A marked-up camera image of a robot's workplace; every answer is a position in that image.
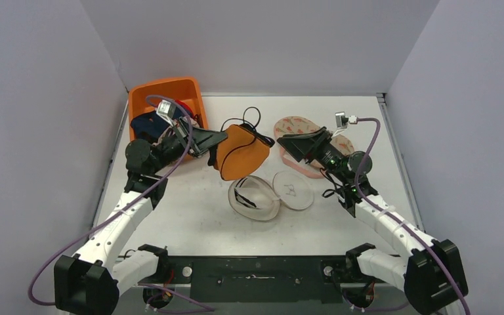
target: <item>gray wall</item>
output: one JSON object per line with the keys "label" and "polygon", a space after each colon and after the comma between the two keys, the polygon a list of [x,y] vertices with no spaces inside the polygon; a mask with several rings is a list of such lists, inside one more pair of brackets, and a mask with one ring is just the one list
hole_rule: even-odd
{"label": "gray wall", "polygon": [[26,288],[92,222],[125,97],[79,1],[0,1],[0,314],[56,314]]}
{"label": "gray wall", "polygon": [[387,100],[425,227],[504,314],[504,1],[441,0]]}
{"label": "gray wall", "polygon": [[124,83],[387,91],[438,0],[82,0]]}

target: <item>white wall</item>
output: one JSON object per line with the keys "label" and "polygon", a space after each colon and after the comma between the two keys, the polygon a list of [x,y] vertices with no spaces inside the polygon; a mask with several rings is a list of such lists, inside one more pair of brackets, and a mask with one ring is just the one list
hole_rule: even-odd
{"label": "white wall", "polygon": [[504,1],[441,0],[387,101],[425,227],[504,314]]}
{"label": "white wall", "polygon": [[56,314],[26,288],[92,222],[125,97],[79,1],[0,0],[0,314]]}
{"label": "white wall", "polygon": [[202,91],[387,91],[438,0],[82,0],[124,83]]}

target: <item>orange plastic container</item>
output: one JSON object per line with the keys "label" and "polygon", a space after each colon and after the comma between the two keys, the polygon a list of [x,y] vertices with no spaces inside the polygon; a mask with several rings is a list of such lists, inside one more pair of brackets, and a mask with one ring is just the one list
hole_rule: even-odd
{"label": "orange plastic container", "polygon": [[[183,101],[190,107],[194,115],[198,115],[200,127],[207,129],[207,118],[203,109],[200,87],[193,77],[169,77],[139,85],[132,89],[129,92],[129,121],[132,121],[134,117],[155,110],[154,107],[146,103],[146,96],[152,94]],[[130,136],[131,141],[136,139],[132,127],[130,128]]]}

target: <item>tabletop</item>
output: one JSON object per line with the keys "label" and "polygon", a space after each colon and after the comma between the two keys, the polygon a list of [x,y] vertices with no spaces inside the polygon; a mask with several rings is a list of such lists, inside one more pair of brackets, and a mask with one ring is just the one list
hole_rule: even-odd
{"label": "tabletop", "polygon": [[[219,130],[228,118],[242,117],[247,107],[256,106],[261,111],[257,130],[269,137],[274,136],[275,123],[286,116],[302,116],[329,130],[335,130],[335,112],[380,119],[382,128],[371,153],[373,168],[368,177],[387,203],[395,205],[399,214],[414,223],[392,142],[374,96],[204,96],[203,102],[212,130]],[[255,122],[257,118],[255,111],[247,112],[249,121]],[[363,122],[350,126],[343,135],[352,141],[355,150],[365,150],[374,129],[374,123]],[[126,184],[124,151],[128,143],[126,121],[95,223],[103,222],[111,213]],[[277,172],[293,171],[283,164],[278,152],[276,144],[253,175],[271,182]],[[336,196],[327,199],[321,196],[332,187],[323,178],[308,179],[314,190],[314,203],[306,210],[294,211],[282,206],[268,222],[239,215],[227,199],[231,182],[222,180],[218,171],[207,166],[207,158],[208,154],[185,162],[169,177],[165,196],[136,229],[123,252],[147,243],[168,246],[170,255],[343,255],[368,242],[384,252],[394,253],[374,231],[351,217]]]}

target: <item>navy blue cloth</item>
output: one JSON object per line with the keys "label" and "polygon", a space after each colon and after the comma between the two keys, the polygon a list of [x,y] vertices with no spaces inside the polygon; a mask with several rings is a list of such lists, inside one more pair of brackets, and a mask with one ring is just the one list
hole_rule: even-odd
{"label": "navy blue cloth", "polygon": [[[177,107],[173,114],[173,119],[182,117],[184,114]],[[131,127],[134,130],[136,139],[144,139],[154,143],[169,128],[169,124],[159,117],[155,111],[139,115],[132,119]]]}

